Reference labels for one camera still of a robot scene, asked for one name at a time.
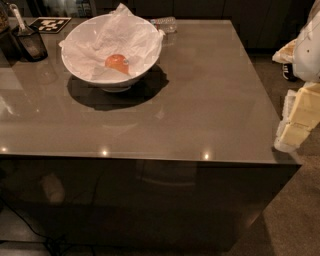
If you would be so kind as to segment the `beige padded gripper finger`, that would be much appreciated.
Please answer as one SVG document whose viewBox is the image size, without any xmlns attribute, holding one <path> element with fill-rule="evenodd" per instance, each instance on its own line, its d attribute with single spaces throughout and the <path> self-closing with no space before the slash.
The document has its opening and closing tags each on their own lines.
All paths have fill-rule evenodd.
<svg viewBox="0 0 320 256">
<path fill-rule="evenodd" d="M 274 147 L 285 153 L 295 151 L 319 123 L 320 83 L 306 82 L 298 91 L 289 90 Z"/>
</svg>

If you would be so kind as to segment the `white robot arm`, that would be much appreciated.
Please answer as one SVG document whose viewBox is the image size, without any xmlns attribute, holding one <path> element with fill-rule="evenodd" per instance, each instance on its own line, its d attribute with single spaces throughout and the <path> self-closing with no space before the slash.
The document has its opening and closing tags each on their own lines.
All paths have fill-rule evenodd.
<svg viewBox="0 0 320 256">
<path fill-rule="evenodd" d="M 298 91 L 287 92 L 274 141 L 278 151 L 289 153 L 320 123 L 320 0 L 314 1 L 297 38 L 278 50 L 272 60 L 304 81 Z"/>
</svg>

